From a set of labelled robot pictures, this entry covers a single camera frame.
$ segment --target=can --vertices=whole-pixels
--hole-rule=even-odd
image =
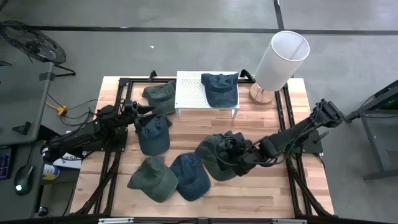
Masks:
[[[53,165],[44,164],[43,180],[55,180],[60,175],[60,169]]]

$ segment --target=lamp base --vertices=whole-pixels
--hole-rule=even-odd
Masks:
[[[263,90],[257,83],[250,87],[249,98],[257,105],[267,105],[274,99],[275,93]]]

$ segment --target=yellow connector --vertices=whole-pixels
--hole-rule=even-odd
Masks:
[[[49,102],[45,102],[49,107],[51,107],[51,108],[53,108],[53,109],[56,109],[57,111],[58,111],[58,115],[59,116],[64,116],[66,113],[67,113],[67,111],[68,111],[68,107],[67,106],[54,106],[54,105],[51,105]]]

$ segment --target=keyboard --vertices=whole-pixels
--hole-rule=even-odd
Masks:
[[[11,151],[9,146],[0,146],[0,180],[10,178]]]

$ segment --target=cap brim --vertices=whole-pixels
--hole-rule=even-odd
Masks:
[[[229,108],[238,104],[238,86],[234,86],[231,91],[218,93],[205,88],[206,99],[211,107]]]
[[[159,185],[153,189],[142,189],[142,191],[148,197],[150,197],[150,199],[161,203],[166,201],[171,196],[171,194],[177,188],[177,185],[177,177],[168,167],[166,167],[163,179],[160,181]]]
[[[139,147],[147,156],[156,156],[170,149],[169,130],[165,130],[156,138],[145,138],[138,135]]]
[[[217,163],[203,161],[203,164],[205,165],[206,170],[209,172],[211,177],[215,180],[226,181],[236,177],[236,174],[232,171],[232,169],[221,170]]]
[[[162,102],[154,102],[152,100],[148,100],[150,106],[154,106],[155,108],[152,110],[152,113],[155,113],[157,116],[167,115],[175,112],[174,103],[175,98],[171,97],[168,100]]]
[[[201,168],[198,178],[191,184],[185,186],[178,186],[178,192],[187,201],[192,202],[210,190],[210,179],[204,168]]]

